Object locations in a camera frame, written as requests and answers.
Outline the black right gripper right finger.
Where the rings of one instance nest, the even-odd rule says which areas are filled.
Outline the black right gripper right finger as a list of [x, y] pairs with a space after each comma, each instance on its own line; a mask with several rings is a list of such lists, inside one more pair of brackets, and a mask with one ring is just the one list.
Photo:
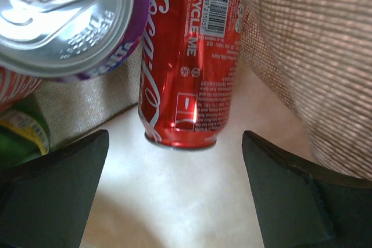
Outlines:
[[370, 247], [371, 182], [344, 175], [252, 131], [242, 153], [265, 247]]

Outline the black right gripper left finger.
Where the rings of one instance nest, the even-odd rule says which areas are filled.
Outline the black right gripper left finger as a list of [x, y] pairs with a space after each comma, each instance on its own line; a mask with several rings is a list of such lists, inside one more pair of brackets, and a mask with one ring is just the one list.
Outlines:
[[98, 130], [1, 171], [1, 247], [79, 247], [109, 149]]

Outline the burlap canvas tote bag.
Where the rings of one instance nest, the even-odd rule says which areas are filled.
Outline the burlap canvas tote bag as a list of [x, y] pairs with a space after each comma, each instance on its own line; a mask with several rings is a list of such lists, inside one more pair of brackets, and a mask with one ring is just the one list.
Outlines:
[[145, 139], [140, 48], [105, 76], [37, 91], [53, 148], [109, 132], [82, 247], [265, 247], [245, 131], [371, 182], [371, 0], [246, 4], [230, 120], [213, 148], [177, 151]]

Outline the purple Fanta can front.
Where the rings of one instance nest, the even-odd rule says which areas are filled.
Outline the purple Fanta can front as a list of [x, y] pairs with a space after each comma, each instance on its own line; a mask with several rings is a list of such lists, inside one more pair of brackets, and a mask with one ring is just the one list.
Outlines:
[[1, 0], [1, 66], [68, 82], [106, 74], [142, 39], [149, 0]]

